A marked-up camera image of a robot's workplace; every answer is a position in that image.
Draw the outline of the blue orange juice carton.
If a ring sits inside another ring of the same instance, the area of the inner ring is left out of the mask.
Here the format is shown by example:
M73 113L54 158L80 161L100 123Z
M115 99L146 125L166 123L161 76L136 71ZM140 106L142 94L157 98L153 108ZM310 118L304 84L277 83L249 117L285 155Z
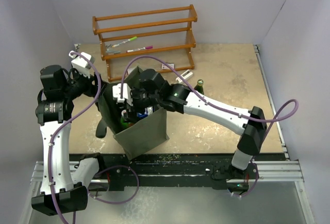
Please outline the blue orange juice carton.
M154 112L154 108L152 106L146 107L142 113L137 112L137 116L139 118L145 118L149 115L151 115Z

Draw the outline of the orange drink plastic bottle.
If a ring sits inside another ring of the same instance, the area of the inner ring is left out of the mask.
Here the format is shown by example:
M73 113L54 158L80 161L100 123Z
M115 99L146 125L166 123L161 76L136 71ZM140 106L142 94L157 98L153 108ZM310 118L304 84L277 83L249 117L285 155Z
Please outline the orange drink plastic bottle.
M123 110L123 111L121 112L121 119L120 119L120 122L121 122L121 125L122 125L123 129L127 129L127 128L129 128L129 127L131 127L131 126L134 125L134 123L132 123L132 122L127 122L127 121L124 119L124 115L125 115L125 114L126 114L126 110Z

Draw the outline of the grey-green canvas bag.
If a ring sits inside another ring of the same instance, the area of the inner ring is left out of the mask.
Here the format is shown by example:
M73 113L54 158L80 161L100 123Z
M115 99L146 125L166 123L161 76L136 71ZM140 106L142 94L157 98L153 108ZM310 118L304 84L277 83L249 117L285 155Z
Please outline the grey-green canvas bag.
M120 119L121 112L125 110L124 104L117 103L112 96L112 87L115 82L106 84L96 103L101 114L95 136L104 138L107 129L113 133L115 141L123 148L129 160L132 160L166 142L167 111L159 109L140 121L132 121L133 126L123 129Z

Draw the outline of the green glass bottle gold cap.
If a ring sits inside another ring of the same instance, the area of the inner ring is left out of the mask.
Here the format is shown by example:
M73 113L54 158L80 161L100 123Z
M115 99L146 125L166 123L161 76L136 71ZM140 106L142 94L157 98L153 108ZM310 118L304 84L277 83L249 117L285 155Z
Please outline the green glass bottle gold cap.
M194 89L199 92L200 94L204 95L204 81L203 79L199 79L196 83L196 86L194 87Z

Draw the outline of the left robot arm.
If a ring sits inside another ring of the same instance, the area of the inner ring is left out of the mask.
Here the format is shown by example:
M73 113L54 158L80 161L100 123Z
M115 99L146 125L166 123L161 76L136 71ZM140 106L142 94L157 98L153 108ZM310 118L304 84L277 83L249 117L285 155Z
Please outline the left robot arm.
M43 88L35 113L43 141L43 178L40 194L32 197L31 207L47 216L84 210L91 180L106 173L100 153L83 155L75 171L70 170L73 100L82 94L97 99L98 89L104 86L100 76L91 75L89 69L73 66L67 71L50 65L40 71Z

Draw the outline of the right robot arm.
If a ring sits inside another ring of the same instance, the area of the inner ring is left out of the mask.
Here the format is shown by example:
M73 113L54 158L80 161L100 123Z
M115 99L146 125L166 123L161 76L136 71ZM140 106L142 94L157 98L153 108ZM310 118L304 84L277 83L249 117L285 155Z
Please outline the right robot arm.
M249 110L215 101L186 85L169 84L153 69L147 69L139 75L137 87L119 84L117 102L126 104L127 120L136 120L137 114L148 107L160 106L170 112L207 119L239 135L237 149L229 166L234 178L242 178L247 173L252 158L260 153L267 129L262 121L264 113L261 108Z

